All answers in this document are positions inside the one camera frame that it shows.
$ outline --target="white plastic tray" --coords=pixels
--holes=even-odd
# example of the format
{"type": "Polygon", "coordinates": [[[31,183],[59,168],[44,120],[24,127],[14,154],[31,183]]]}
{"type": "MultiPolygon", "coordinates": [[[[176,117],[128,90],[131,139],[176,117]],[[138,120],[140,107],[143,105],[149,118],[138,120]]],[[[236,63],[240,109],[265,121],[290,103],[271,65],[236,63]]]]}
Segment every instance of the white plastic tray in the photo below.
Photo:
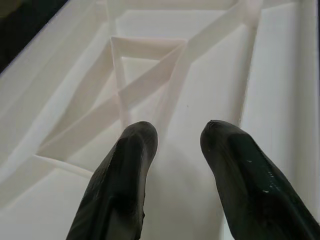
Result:
{"type": "Polygon", "coordinates": [[[250,133],[320,220],[316,0],[70,0],[0,75],[0,236],[63,240],[122,130],[157,129],[142,240],[229,240],[200,149],[250,133]]]}

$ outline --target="triangular cutout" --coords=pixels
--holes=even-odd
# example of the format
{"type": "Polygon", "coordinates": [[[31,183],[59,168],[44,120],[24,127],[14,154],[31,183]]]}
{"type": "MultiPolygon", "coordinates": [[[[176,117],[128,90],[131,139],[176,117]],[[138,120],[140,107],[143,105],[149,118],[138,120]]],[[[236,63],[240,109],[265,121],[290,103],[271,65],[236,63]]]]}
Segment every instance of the triangular cutout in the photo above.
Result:
{"type": "Polygon", "coordinates": [[[112,53],[120,89],[131,84],[175,48],[181,39],[112,37],[112,53]]]}
{"type": "Polygon", "coordinates": [[[181,44],[163,57],[157,65],[152,67],[134,82],[119,92],[122,108],[127,112],[126,123],[155,120],[155,113],[161,99],[165,96],[169,80],[180,56],[185,49],[181,44]]]}

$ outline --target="white surface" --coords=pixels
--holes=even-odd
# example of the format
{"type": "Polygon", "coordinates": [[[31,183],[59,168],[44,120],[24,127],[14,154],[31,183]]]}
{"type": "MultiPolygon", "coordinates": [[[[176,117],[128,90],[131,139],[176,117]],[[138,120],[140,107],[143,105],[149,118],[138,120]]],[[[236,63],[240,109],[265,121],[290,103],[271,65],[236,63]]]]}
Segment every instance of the white surface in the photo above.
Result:
{"type": "Polygon", "coordinates": [[[65,239],[92,172],[142,120],[160,142],[142,240],[232,239],[200,149],[212,119],[248,131],[318,218],[315,1],[250,3],[71,0],[0,76],[0,236],[65,239]]]}

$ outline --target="dark background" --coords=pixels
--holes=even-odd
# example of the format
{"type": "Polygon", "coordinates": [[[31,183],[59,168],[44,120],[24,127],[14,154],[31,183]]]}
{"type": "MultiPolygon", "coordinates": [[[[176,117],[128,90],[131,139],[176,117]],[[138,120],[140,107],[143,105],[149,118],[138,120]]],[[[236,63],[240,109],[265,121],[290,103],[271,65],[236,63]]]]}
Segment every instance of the dark background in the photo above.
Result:
{"type": "Polygon", "coordinates": [[[68,0],[0,0],[0,73],[68,0]]]}

